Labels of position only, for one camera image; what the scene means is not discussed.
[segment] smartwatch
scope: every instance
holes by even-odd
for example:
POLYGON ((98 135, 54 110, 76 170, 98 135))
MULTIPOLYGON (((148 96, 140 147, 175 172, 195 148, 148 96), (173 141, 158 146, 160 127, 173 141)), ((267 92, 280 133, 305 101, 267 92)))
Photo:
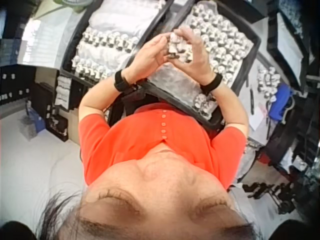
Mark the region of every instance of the smartwatch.
POLYGON ((119 70, 114 75, 114 87, 117 89, 120 93, 124 92, 125 90, 128 90, 131 88, 130 84, 127 82, 127 80, 121 76, 122 70, 119 70))
POLYGON ((200 86, 202 92, 205 95, 208 95, 211 91, 215 90, 221 84, 222 78, 223 78, 223 76, 217 72, 215 74, 215 78, 212 80, 212 82, 210 82, 208 85, 205 85, 205 86, 201 85, 200 86))

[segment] blue object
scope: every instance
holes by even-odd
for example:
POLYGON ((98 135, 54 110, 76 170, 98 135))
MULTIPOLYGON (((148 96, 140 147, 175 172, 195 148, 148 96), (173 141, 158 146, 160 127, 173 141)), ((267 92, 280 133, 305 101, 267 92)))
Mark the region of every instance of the blue object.
POLYGON ((40 133, 42 130, 46 129, 45 120, 39 116, 39 114, 32 109, 28 108, 29 118, 34 122, 36 133, 40 133))
POLYGON ((285 107, 293 92, 287 84, 280 84, 275 94, 276 101, 272 103, 269 110, 269 117, 275 121, 282 121, 285 113, 285 107))

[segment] white floor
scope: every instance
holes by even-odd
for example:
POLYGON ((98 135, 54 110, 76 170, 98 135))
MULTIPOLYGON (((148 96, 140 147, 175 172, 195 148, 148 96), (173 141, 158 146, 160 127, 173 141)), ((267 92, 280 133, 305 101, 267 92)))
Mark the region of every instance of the white floor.
POLYGON ((24 111, 1 120, 0 225, 16 220, 35 230, 44 206, 55 193, 85 188, 80 147, 46 130, 28 141, 19 132, 24 111))

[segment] hand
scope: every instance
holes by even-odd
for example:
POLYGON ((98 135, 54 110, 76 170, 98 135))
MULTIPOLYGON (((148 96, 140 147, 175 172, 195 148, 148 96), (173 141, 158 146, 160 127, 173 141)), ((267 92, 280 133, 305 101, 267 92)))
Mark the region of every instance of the hand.
POLYGON ((130 84, 153 74, 167 60, 168 38, 170 32, 155 36, 136 54, 132 64, 122 71, 122 75, 130 84))
POLYGON ((183 63, 178 59, 168 59, 168 62, 189 75, 200 85, 206 86, 210 84, 215 79, 216 74, 210 67, 209 56, 201 37, 196 36, 189 27, 175 29, 174 33, 192 44, 193 60, 190 63, 183 63))

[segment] red shirt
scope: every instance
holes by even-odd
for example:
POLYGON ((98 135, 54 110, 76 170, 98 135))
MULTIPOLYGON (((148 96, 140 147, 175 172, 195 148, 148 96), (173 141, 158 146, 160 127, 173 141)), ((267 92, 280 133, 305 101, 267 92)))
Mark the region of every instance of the red shirt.
POLYGON ((165 143, 193 165, 215 175, 227 189, 246 146, 246 137, 237 128, 227 127, 210 139, 194 118, 166 103, 142 106, 111 128, 101 115, 90 114, 79 123, 79 138, 88 185, 110 166, 141 159, 165 143))

